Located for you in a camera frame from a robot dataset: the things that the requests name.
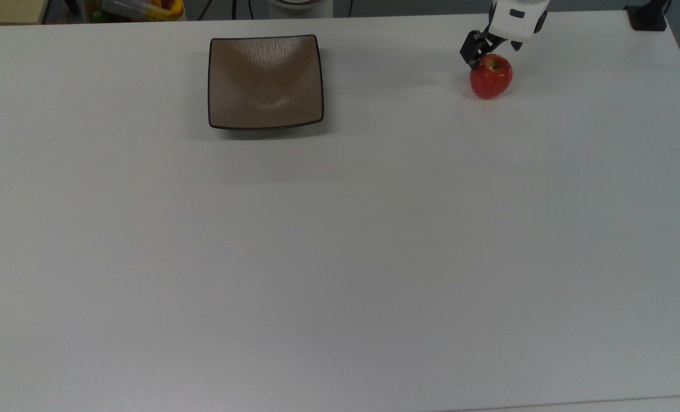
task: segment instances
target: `brown plate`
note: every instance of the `brown plate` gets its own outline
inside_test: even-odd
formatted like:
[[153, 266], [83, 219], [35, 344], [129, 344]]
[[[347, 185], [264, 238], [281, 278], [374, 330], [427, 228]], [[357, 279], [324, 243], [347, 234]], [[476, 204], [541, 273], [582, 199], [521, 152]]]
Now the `brown plate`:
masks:
[[313, 34], [212, 39], [207, 84], [214, 128], [292, 128], [324, 118], [322, 68]]

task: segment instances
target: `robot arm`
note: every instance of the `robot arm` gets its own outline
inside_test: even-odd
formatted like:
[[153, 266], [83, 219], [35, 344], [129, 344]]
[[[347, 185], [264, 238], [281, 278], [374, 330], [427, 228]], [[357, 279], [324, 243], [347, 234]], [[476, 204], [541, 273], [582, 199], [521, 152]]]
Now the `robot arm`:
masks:
[[520, 50], [523, 43], [543, 27], [548, 15], [548, 2], [549, 0], [493, 0], [487, 27], [483, 31], [471, 31], [459, 53], [475, 70], [481, 58], [506, 40], [510, 40], [513, 49]]

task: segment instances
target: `red apple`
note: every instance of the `red apple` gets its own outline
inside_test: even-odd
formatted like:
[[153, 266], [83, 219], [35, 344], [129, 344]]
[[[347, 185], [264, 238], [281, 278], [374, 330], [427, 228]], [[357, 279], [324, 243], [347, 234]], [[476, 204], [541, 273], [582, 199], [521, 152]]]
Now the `red apple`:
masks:
[[510, 86], [512, 66], [506, 58], [488, 54], [479, 60], [479, 66], [470, 73], [470, 83], [475, 94], [483, 99], [500, 96]]

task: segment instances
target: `white table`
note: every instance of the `white table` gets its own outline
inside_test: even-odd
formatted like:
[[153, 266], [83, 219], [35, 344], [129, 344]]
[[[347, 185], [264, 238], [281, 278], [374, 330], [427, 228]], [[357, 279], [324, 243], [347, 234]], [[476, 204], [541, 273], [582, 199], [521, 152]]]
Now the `white table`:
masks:
[[[671, 33], [554, 13], [479, 101], [485, 23], [0, 28], [0, 412], [680, 395]], [[306, 33], [324, 122], [209, 127], [210, 38]]]
[[494, 412], [680, 412], [680, 397], [569, 405], [508, 407]]

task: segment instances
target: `black mount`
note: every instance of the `black mount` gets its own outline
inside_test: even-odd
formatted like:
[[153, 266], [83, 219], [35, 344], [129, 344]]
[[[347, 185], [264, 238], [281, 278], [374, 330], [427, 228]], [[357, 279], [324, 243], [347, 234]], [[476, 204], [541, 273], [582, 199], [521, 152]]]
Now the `black mount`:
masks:
[[646, 5], [625, 6], [630, 24], [636, 31], [665, 31], [667, 23], [662, 14], [662, 7], [667, 0], [651, 0]]

